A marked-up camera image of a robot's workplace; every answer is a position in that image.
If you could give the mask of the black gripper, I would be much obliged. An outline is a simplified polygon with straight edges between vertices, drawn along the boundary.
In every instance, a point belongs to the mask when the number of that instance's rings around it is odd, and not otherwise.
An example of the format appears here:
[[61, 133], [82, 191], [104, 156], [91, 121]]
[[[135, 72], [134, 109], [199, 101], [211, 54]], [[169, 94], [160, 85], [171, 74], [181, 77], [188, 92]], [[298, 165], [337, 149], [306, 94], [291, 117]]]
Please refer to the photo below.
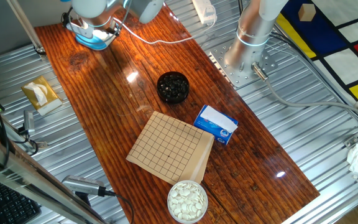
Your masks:
[[108, 37], [118, 37], [121, 32], [121, 27], [117, 22], [112, 21], [108, 28], [106, 28], [106, 32]]

